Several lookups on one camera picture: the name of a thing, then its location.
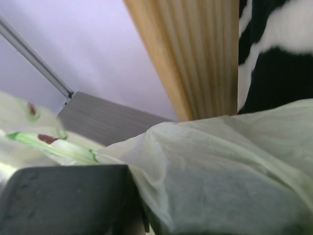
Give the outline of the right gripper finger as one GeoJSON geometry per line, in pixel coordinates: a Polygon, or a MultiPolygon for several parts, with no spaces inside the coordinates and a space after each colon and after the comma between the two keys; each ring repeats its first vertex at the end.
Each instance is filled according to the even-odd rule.
{"type": "Polygon", "coordinates": [[[0,185],[3,235],[144,235],[149,222],[126,165],[28,167],[0,185]]]}

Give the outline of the translucent plastic bag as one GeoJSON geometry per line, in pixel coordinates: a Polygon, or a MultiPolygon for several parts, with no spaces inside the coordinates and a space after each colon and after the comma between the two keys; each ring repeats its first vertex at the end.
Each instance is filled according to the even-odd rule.
{"type": "Polygon", "coordinates": [[[0,94],[0,183],[28,167],[126,165],[157,235],[310,235],[313,102],[164,122],[101,146],[0,94]]]}

